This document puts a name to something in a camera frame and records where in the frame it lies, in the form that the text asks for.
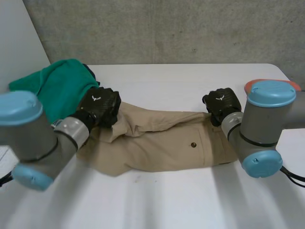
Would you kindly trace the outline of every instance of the green towel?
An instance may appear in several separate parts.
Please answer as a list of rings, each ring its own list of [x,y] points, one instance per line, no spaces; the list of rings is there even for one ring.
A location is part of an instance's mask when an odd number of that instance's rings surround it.
[[[9,84],[11,91],[30,91],[37,95],[50,123],[76,111],[86,92],[99,87],[78,60],[62,60]]]

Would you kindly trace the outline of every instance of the khaki pants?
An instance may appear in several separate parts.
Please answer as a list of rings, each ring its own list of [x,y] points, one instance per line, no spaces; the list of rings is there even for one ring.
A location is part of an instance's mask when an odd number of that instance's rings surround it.
[[[233,162],[236,154],[210,115],[151,111],[121,103],[111,129],[95,128],[77,157],[118,176],[132,168],[157,172]]]

